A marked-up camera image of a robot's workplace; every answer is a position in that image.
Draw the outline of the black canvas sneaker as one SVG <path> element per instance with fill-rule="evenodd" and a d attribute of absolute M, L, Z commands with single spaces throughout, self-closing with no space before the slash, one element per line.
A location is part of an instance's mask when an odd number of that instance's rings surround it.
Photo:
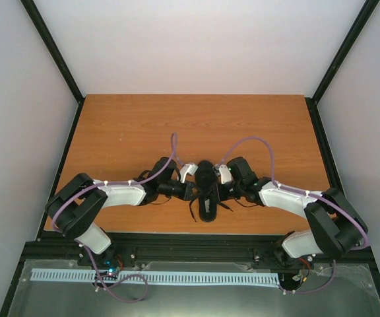
<path fill-rule="evenodd" d="M 199 217 L 203 222 L 209 223 L 213 222 L 217 216 L 218 199 L 216 185 L 218 178 L 211 162 L 202 160 L 197 166 L 195 183 L 199 189 Z"/>

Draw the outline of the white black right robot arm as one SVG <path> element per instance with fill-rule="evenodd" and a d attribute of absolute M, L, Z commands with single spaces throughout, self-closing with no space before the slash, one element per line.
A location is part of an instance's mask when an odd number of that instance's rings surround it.
<path fill-rule="evenodd" d="M 324 254 L 336 260 L 367 246 L 367 225 L 336 188 L 311 192 L 258 178 L 243 157 L 216 165 L 214 171 L 220 177 L 221 200 L 243 197 L 254 205 L 278 208 L 308 222 L 307 230 L 289 232 L 279 242 L 278 249 L 286 257 Z"/>

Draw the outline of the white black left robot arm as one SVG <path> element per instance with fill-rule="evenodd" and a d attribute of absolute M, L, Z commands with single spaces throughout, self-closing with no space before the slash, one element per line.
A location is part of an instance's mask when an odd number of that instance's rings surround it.
<path fill-rule="evenodd" d="M 107 207 L 148 205 L 159 195 L 190 201 L 195 185 L 186 177 L 196 171 L 195 163 L 178 168 L 175 161 L 162 157 L 147 177 L 125 182 L 102 182 L 80 173 L 47 202 L 45 212 L 58 232 L 86 246 L 100 265 L 107 266 L 115 261 L 116 249 L 94 222 L 98 213 Z"/>

